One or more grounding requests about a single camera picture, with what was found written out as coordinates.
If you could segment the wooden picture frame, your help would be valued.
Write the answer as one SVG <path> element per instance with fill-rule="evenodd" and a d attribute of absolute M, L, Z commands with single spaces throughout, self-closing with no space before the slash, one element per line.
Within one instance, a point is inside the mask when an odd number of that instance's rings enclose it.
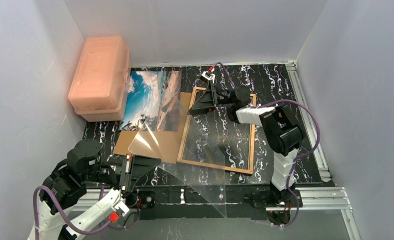
<path fill-rule="evenodd" d="M 230 121 L 222 106 L 187 117 L 177 162 L 252 175 L 254 146 L 255 126 Z"/>

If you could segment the clear acrylic sheet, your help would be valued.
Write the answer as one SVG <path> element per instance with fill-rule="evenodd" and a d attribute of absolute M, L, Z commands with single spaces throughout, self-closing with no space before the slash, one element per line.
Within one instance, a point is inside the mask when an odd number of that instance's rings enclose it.
<path fill-rule="evenodd" d="M 167 93 L 128 147 L 138 156 L 160 159 L 161 168 L 227 216 L 224 155 L 181 101 Z"/>

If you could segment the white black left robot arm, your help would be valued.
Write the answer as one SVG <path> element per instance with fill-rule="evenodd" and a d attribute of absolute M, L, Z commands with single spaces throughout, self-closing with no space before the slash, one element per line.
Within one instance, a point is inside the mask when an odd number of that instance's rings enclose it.
<path fill-rule="evenodd" d="M 101 161 L 102 145 L 80 140 L 33 193 L 34 222 L 30 240 L 82 240 L 111 228 L 124 230 L 139 221 L 142 210 L 153 208 L 153 191 L 128 191 L 115 170 Z M 86 196 L 86 182 L 101 184 L 97 201 L 74 219 L 72 212 Z"/>

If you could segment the brown fibreboard backing board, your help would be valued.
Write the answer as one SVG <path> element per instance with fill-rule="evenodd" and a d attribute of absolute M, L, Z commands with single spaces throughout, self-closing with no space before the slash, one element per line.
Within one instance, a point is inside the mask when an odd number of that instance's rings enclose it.
<path fill-rule="evenodd" d="M 114 148 L 121 156 L 137 155 L 177 162 L 192 94 L 167 92 L 138 130 L 122 130 Z"/>

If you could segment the beach landscape photo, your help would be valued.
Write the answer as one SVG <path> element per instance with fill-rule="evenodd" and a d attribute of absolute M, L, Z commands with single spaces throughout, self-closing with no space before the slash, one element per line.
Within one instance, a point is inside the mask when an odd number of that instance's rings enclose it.
<path fill-rule="evenodd" d="M 132 71 L 124 117 L 119 129 L 177 131 L 182 74 L 171 71 Z"/>

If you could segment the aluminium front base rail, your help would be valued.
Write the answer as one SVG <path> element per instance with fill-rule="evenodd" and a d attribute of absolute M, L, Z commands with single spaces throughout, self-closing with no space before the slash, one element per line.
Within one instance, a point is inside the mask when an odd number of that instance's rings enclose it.
<path fill-rule="evenodd" d="M 290 197 L 292 210 L 340 210 L 350 239 L 359 240 L 352 207 L 343 187 L 298 187 L 298 199 Z M 168 218 L 252 218 L 264 220 L 284 208 L 275 203 L 267 185 L 204 185 L 200 191 L 189 186 L 140 186 L 128 205 L 142 200 L 143 219 Z"/>

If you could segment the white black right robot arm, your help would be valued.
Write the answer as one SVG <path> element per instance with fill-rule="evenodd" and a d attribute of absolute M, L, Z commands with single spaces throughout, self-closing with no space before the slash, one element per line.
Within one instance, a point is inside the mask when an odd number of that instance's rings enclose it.
<path fill-rule="evenodd" d="M 191 115 L 207 114 L 220 105 L 228 105 L 229 119 L 237 124 L 262 127 L 267 143 L 274 152 L 274 170 L 271 184 L 278 192 L 293 191 L 295 161 L 305 129 L 295 118 L 289 104 L 295 101 L 283 99 L 262 106 L 252 105 L 250 89 L 238 86 L 231 91 L 208 82 L 204 92 L 191 104 Z"/>

